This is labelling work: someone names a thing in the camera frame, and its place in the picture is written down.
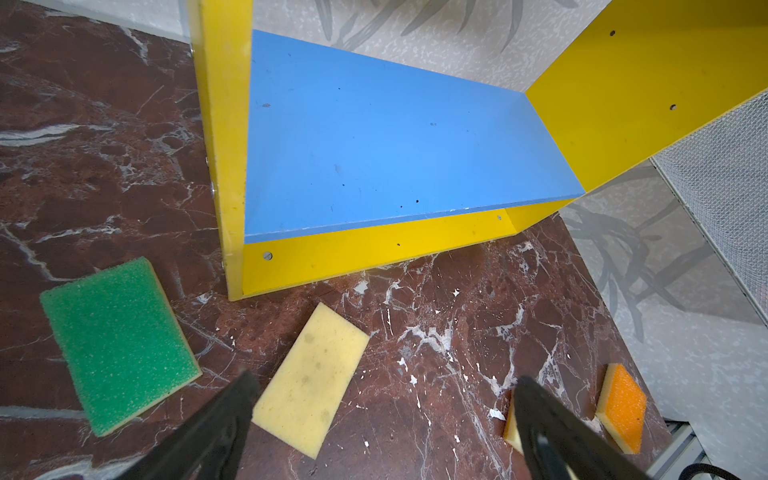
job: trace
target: wall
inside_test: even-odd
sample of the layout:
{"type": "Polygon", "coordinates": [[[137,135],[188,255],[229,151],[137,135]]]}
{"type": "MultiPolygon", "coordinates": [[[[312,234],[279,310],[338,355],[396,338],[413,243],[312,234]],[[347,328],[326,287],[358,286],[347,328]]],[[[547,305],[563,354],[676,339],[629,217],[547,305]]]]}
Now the wall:
{"type": "Polygon", "coordinates": [[[768,476],[768,329],[648,162],[561,211],[661,414],[768,476]]]}
{"type": "MultiPolygon", "coordinates": [[[[524,91],[609,0],[266,0],[253,27],[524,91]]],[[[32,0],[188,41],[185,0],[32,0]]]]}

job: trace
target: black cable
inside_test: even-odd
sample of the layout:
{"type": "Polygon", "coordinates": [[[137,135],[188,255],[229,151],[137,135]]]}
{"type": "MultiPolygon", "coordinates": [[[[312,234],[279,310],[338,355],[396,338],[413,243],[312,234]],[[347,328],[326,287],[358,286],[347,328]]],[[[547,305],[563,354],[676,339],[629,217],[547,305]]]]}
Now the black cable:
{"type": "Polygon", "coordinates": [[[693,477],[700,473],[709,473],[718,476],[723,480],[740,480],[739,477],[735,476],[733,473],[713,465],[708,465],[707,463],[694,463],[693,465],[688,465],[680,473],[679,480],[693,480],[693,477]]]}

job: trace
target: floor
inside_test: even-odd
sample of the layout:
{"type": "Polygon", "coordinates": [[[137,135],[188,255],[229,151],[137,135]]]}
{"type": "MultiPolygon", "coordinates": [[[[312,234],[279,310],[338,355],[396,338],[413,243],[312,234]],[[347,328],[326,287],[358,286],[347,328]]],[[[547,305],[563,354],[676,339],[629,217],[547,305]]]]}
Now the floor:
{"type": "MultiPolygon", "coordinates": [[[[594,429],[606,364],[647,392],[562,219],[227,301],[189,48],[18,4],[0,25],[0,473],[113,478],[243,369],[269,382],[322,301],[372,336],[317,461],[253,426],[242,478],[529,478],[502,441],[536,378],[594,429]],[[145,256],[204,371],[92,435],[38,301],[145,256]]],[[[651,402],[641,468],[670,441],[651,402]]]]}
{"type": "Polygon", "coordinates": [[[659,410],[768,477],[768,329],[650,162],[561,212],[659,410]]]}

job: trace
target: yellow shelf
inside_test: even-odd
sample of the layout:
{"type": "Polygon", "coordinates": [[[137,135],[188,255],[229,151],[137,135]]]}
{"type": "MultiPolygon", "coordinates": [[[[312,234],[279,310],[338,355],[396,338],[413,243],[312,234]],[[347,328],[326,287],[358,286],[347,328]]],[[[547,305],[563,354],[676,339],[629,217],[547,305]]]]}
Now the yellow shelf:
{"type": "MultiPolygon", "coordinates": [[[[189,7],[231,300],[506,237],[568,204],[244,245],[252,7],[189,7]]],[[[768,88],[765,58],[768,2],[614,0],[527,96],[588,192],[768,88]]]]}

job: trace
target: marble floor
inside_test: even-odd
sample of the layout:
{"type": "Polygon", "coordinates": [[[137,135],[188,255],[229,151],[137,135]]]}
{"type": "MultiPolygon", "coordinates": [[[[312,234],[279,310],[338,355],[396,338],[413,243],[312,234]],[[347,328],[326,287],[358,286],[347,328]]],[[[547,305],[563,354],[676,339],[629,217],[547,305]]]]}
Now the marble floor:
{"type": "MultiPolygon", "coordinates": [[[[267,384],[315,305],[371,335],[317,461],[252,426],[241,478],[529,478],[502,441],[536,378],[594,429],[640,378],[562,219],[231,303],[186,44],[18,3],[0,20],[0,476],[113,478],[244,369],[267,384]],[[204,374],[112,435],[84,418],[38,301],[144,256],[204,374]]],[[[653,402],[644,468],[670,441],[653,402]]]]}

